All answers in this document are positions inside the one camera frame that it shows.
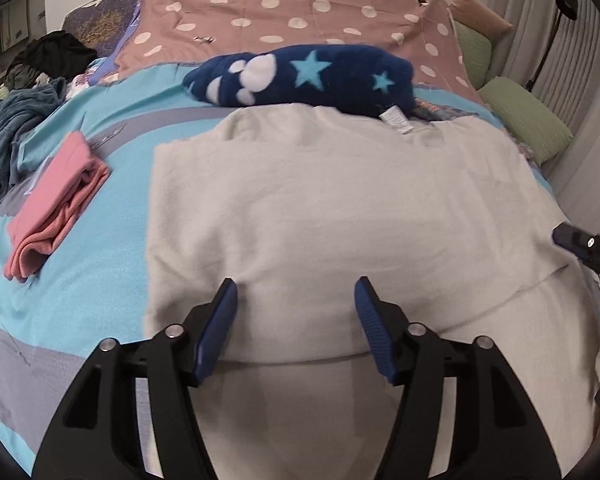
metal bolt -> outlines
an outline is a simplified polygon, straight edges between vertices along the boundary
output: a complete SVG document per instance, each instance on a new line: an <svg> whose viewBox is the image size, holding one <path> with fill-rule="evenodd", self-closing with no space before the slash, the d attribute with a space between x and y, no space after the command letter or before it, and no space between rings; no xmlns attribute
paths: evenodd
<svg viewBox="0 0 600 480"><path fill-rule="evenodd" d="M427 327L421 323L411 323L407 329L411 335L421 336L427 333Z"/></svg>
<svg viewBox="0 0 600 480"><path fill-rule="evenodd" d="M182 334L184 334L184 329L182 327L182 325L169 325L165 330L164 333L167 335L167 337L170 338L175 338L175 337L180 337Z"/></svg>
<svg viewBox="0 0 600 480"><path fill-rule="evenodd" d="M118 342L112 337L107 337L100 342L100 350L103 352L108 352L109 350L113 350Z"/></svg>
<svg viewBox="0 0 600 480"><path fill-rule="evenodd" d="M485 350L493 348L493 339L485 335L481 335L478 339L475 340L475 342L478 343L478 346L480 348L484 348Z"/></svg>

pile of clothes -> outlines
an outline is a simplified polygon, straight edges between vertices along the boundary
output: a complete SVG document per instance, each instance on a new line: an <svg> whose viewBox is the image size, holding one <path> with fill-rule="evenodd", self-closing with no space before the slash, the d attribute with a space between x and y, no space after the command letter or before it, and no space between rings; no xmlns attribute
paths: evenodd
<svg viewBox="0 0 600 480"><path fill-rule="evenodd" d="M58 30L29 43L11 63L0 95L0 200L21 180L16 166L20 143L64 102L67 82L84 73L96 56Z"/></svg>

folded pink cloth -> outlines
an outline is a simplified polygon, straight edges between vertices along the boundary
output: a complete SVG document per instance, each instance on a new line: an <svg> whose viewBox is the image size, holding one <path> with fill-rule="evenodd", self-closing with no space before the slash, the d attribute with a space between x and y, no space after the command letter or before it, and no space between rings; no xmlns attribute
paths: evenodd
<svg viewBox="0 0 600 480"><path fill-rule="evenodd" d="M20 212L7 226L13 250L3 273L24 282L53 253L109 177L80 132L62 142Z"/></svg>

pillow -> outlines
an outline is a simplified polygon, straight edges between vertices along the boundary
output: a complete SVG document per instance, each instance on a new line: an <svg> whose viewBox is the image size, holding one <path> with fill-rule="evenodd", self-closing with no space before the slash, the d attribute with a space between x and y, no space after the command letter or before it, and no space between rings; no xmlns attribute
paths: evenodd
<svg viewBox="0 0 600 480"><path fill-rule="evenodd" d="M566 149L573 140L570 129L549 108L511 79L497 77L478 94L513 136L531 147L538 164Z"/></svg>
<svg viewBox="0 0 600 480"><path fill-rule="evenodd" d="M460 22L456 22L455 25L462 50L462 63L469 81L477 90L484 86L484 78L491 63L491 41Z"/></svg>
<svg viewBox="0 0 600 480"><path fill-rule="evenodd" d="M480 32L493 44L498 43L513 28L513 25L478 0L454 0L449 9L456 22Z"/></svg>

dark patterned fabric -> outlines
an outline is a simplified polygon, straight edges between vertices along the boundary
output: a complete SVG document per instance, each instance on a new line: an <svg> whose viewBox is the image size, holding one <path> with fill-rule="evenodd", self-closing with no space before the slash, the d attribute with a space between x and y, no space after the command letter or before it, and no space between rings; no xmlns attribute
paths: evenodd
<svg viewBox="0 0 600 480"><path fill-rule="evenodd" d="M135 6L136 0L95 0L72 10L62 28L97 50L98 57L108 57L131 22Z"/></svg>

